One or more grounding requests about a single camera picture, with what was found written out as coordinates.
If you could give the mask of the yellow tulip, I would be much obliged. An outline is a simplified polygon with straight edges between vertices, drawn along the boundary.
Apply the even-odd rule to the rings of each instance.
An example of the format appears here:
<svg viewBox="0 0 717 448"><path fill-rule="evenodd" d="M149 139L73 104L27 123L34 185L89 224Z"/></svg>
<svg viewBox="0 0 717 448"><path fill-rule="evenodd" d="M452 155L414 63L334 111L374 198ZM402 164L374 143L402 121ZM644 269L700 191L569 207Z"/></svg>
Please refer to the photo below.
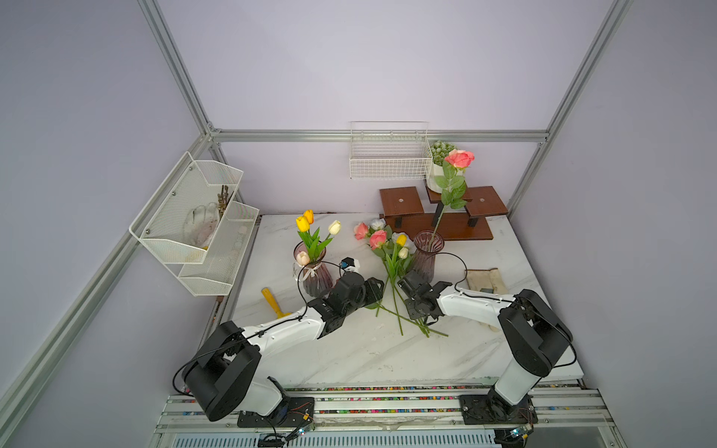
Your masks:
<svg viewBox="0 0 717 448"><path fill-rule="evenodd" d="M400 334L403 335L403 324L398 309L398 287L397 280L407 270L411 252L407 246L408 237L404 233L396 233L395 239L385 245L385 266L388 271L388 283L391 288L391 295L394 304L394 312L397 315Z"/></svg>
<svg viewBox="0 0 717 448"><path fill-rule="evenodd" d="M317 249L319 248L319 243L317 242L319 237L311 232L312 223L313 220L306 218L306 216L296 218L298 235L304 243L305 252L308 255L310 262L317 259Z"/></svg>

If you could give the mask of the pale pink tulip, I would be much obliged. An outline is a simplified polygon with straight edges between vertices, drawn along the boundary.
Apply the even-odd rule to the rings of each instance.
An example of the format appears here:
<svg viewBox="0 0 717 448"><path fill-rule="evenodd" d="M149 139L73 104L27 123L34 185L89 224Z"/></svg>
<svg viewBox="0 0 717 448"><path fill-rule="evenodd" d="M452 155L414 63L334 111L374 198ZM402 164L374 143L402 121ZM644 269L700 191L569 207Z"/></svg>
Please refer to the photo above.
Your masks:
<svg viewBox="0 0 717 448"><path fill-rule="evenodd" d="M306 251L302 250L295 254L295 261L299 266L304 267L311 262L311 258Z"/></svg>

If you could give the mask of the cream white tulip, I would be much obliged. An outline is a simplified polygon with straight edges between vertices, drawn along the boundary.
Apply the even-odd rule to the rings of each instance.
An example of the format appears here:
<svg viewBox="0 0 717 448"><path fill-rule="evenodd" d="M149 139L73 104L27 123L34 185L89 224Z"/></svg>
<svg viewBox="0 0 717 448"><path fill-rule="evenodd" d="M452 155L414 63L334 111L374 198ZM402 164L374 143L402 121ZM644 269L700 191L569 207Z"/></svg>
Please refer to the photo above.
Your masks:
<svg viewBox="0 0 717 448"><path fill-rule="evenodd" d="M317 253L321 255L321 253L326 249L326 247L332 242L334 237L340 233L342 229L342 224L339 220L334 220L332 224L328 227L328 235L327 237L319 242L319 246L317 247Z"/></svg>

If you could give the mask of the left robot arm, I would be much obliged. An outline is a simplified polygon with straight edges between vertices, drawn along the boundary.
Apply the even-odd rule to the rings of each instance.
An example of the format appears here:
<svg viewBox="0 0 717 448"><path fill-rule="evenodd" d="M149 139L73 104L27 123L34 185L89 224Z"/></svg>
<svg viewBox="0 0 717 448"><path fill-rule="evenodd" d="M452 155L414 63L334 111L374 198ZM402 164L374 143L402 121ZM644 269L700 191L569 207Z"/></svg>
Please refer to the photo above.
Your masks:
<svg viewBox="0 0 717 448"><path fill-rule="evenodd" d="M261 362L336 332L351 314L378 304L385 288L375 277L343 274L322 296L286 317L246 328L221 324L177 372L211 422L236 409L283 419L289 396L273 377L255 378Z"/></svg>

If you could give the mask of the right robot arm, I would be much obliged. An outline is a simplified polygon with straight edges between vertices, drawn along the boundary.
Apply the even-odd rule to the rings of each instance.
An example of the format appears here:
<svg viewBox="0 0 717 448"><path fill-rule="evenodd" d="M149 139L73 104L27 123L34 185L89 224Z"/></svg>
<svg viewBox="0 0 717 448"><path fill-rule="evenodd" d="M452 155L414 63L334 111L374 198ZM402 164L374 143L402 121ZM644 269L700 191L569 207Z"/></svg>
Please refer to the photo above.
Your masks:
<svg viewBox="0 0 717 448"><path fill-rule="evenodd" d="M499 329L513 359L487 399L508 409L520 405L528 392L556 368L572 349L573 336L543 298L531 289L496 295L462 290L449 282L433 285L410 272L398 282L412 319L462 317Z"/></svg>

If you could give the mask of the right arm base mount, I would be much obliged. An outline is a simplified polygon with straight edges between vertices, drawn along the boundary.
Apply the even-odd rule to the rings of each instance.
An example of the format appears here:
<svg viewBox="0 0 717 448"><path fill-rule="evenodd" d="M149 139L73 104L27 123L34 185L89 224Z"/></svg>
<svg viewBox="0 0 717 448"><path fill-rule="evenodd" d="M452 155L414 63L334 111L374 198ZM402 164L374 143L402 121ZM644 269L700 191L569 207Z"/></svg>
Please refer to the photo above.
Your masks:
<svg viewBox="0 0 717 448"><path fill-rule="evenodd" d="M529 395L517 404L504 401L497 393L459 396L459 408L466 425L526 425L538 421Z"/></svg>

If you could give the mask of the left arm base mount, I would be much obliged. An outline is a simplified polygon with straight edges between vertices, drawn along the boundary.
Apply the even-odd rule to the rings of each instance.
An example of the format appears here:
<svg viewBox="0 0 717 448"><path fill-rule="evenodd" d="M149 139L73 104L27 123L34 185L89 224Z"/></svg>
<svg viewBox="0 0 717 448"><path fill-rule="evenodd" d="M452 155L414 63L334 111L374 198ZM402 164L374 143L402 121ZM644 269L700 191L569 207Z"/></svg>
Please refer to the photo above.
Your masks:
<svg viewBox="0 0 717 448"><path fill-rule="evenodd" d="M276 378L268 376L251 383L237 408L237 427L299 427L313 420L315 408L315 398L289 395Z"/></svg>

